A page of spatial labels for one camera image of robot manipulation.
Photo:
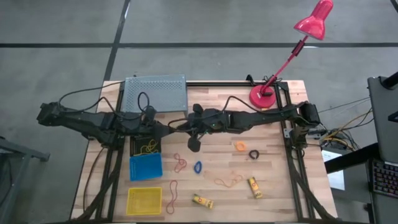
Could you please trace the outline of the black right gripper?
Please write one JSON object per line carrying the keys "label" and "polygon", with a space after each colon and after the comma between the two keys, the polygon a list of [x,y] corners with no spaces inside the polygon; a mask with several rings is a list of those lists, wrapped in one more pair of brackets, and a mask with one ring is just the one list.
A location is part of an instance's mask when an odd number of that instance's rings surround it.
{"label": "black right gripper", "polygon": [[203,109],[201,105],[193,105],[193,113],[189,114],[189,122],[185,122],[178,126],[179,133],[189,133],[188,148],[192,152],[199,152],[201,147],[200,139],[205,134],[220,133],[226,127],[226,115],[224,111],[210,108]]}

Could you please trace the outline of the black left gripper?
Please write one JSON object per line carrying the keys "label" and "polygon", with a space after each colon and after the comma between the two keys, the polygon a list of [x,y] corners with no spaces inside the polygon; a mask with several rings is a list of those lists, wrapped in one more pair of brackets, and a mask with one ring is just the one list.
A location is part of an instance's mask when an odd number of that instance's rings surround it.
{"label": "black left gripper", "polygon": [[170,134],[173,134],[174,133],[173,130],[175,130],[175,128],[165,125],[165,124],[162,124],[156,120],[149,121],[149,122],[141,121],[141,123],[138,127],[137,135],[138,136],[151,136],[154,139],[161,139]]}

